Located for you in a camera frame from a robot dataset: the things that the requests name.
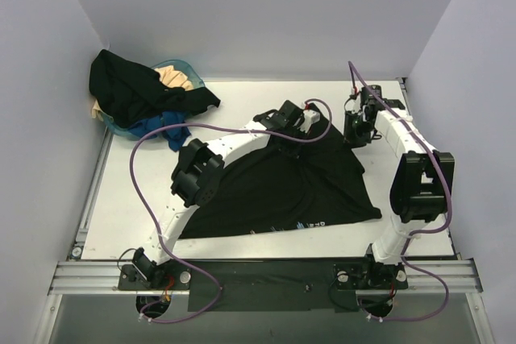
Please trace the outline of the black graphic t shirt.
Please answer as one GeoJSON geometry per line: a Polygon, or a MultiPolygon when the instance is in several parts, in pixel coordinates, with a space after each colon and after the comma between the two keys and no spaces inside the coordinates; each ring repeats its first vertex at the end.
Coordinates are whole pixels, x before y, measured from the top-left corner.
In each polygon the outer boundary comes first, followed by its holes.
{"type": "Polygon", "coordinates": [[[196,210],[181,238],[219,238],[308,229],[381,218],[364,184],[364,167],[342,134],[321,117],[315,143],[287,155],[274,138],[224,169],[215,197],[196,210]]]}

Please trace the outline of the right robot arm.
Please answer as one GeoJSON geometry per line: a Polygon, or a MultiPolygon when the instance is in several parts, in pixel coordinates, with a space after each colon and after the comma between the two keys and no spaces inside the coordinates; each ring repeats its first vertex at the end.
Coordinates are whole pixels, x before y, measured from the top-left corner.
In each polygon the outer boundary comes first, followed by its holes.
{"type": "Polygon", "coordinates": [[[368,247],[360,278],[369,287],[378,287],[389,276],[402,282],[402,257],[411,242],[449,227],[455,159],[430,145],[404,104],[383,97],[379,85],[352,87],[348,100],[353,106],[344,111],[345,143],[364,147],[383,139],[398,161],[389,191],[390,224],[368,247]]]}

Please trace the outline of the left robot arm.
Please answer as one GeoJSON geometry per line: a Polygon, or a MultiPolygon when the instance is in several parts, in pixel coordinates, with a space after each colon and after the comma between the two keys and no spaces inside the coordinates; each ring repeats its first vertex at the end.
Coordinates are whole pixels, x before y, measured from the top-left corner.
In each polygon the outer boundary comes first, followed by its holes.
{"type": "Polygon", "coordinates": [[[171,176],[170,208],[158,219],[136,183],[135,153],[130,156],[130,175],[135,191],[151,216],[154,231],[133,256],[137,280],[148,289],[159,288],[166,277],[165,263],[194,212],[214,199],[224,170],[245,155],[267,147],[272,137],[288,143],[304,143],[320,113],[285,101],[280,109],[258,114],[244,127],[228,130],[221,138],[203,142],[192,139],[178,153],[171,176]]]}

